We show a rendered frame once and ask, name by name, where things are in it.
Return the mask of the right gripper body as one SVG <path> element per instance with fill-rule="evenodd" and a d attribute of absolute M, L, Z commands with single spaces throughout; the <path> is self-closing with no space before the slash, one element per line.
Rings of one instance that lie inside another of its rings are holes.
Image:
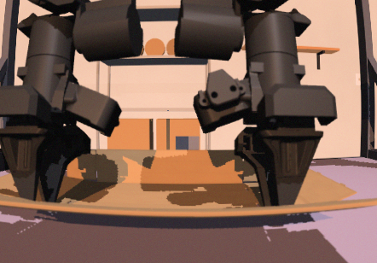
<path fill-rule="evenodd" d="M 59 56 L 28 58 L 26 65 L 17 70 L 17 77 L 23 81 L 23 85 L 0 86 L 0 117 L 9 117 L 5 128 L 50 129 L 57 137 L 48 148 L 79 149 L 87 155 L 90 154 L 90 137 L 78 126 L 64 126 L 74 124 L 74 119 L 66 110 L 64 115 L 51 113 L 55 89 L 61 75 L 66 75 L 67 70 L 73 75 L 73 64 Z M 78 80 L 73 75 L 72 82 L 75 81 Z"/>

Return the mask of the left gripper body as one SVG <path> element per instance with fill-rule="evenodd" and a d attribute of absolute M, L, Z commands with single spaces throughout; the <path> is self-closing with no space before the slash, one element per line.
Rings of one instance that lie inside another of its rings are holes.
<path fill-rule="evenodd" d="M 305 65 L 299 65 L 295 56 L 280 52 L 253 56 L 246 62 L 245 78 L 248 66 L 258 73 L 264 96 L 257 112 L 249 110 L 245 117 L 245 125 L 252 126 L 246 126 L 236 137 L 235 155 L 240 156 L 242 150 L 264 150 L 254 137 L 271 127 L 275 131 L 315 131 L 314 118 L 323 117 L 317 119 L 321 126 L 338 119 L 336 97 L 325 85 L 300 84 L 306 75 Z"/>

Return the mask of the brown cardboard blank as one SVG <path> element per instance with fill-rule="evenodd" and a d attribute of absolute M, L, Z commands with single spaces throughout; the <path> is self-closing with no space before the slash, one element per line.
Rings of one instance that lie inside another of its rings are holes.
<path fill-rule="evenodd" d="M 96 180 L 96 171 L 97 182 L 86 180 Z M 340 201 L 357 192 L 309 169 L 294 205 L 264 208 L 258 182 L 243 184 L 242 173 L 243 181 L 257 181 L 254 168 L 235 155 L 233 149 L 96 149 L 68 164 L 67 176 L 63 177 L 56 200 L 60 205 L 43 202 L 39 189 L 38 202 L 20 198 L 9 173 L 0 177 L 0 206 L 53 213 L 220 218 L 269 217 L 377 205 L 377 198 Z M 234 208 L 213 210 L 222 207 Z M 245 209 L 247 207 L 252 208 Z"/>

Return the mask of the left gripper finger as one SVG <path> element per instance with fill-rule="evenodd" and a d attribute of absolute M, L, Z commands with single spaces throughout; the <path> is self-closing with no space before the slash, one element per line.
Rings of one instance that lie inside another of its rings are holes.
<path fill-rule="evenodd" d="M 277 206 L 270 156 L 264 150 L 242 150 L 239 155 L 254 168 L 264 207 Z"/>
<path fill-rule="evenodd" d="M 294 205 L 324 131 L 259 131 L 270 156 L 277 206 Z"/>

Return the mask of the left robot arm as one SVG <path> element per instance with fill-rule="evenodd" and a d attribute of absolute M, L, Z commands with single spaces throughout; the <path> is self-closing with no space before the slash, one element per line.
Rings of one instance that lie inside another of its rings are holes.
<path fill-rule="evenodd" d="M 241 51 L 244 23 L 246 63 L 253 56 L 270 52 L 286 53 L 298 59 L 296 37 L 308 28 L 311 20 L 297 9 L 275 10 L 287 1 L 181 0 L 174 54 L 229 61 L 233 51 Z M 256 9 L 264 12 L 253 13 Z M 198 91 L 193 106 L 201 130 L 209 133 L 241 119 L 245 125 L 248 111 L 257 112 L 263 96 L 258 73 L 251 72 L 251 66 L 247 78 L 241 80 L 219 69 L 208 73 L 206 90 Z"/>

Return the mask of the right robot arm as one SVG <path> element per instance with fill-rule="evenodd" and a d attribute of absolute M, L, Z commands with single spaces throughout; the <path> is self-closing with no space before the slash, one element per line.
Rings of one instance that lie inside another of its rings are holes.
<path fill-rule="evenodd" d="M 74 65 L 75 50 L 88 62 L 138 57 L 142 53 L 143 29 L 136 0 L 28 1 L 53 14 L 36 16 L 31 13 L 17 25 L 28 38 L 31 34 L 26 60 L 51 55 L 65 58 Z M 68 12 L 73 15 L 60 16 Z M 70 70 L 61 75 L 52 98 L 51 113 L 64 115 L 66 110 L 74 119 L 74 124 L 66 126 L 77 126 L 78 121 L 111 137 L 122 113 L 118 102 L 78 81 L 73 83 L 72 75 Z"/>

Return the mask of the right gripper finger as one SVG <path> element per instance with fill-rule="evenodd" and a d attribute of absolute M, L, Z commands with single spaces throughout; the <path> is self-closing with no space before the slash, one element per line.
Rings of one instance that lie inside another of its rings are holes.
<path fill-rule="evenodd" d="M 21 198 L 36 201 L 43 152 L 55 138 L 43 128 L 0 128 L 0 146 Z"/>
<path fill-rule="evenodd" d="M 43 152 L 38 180 L 43 202 L 56 202 L 68 164 L 82 154 L 79 149 L 47 148 Z"/>

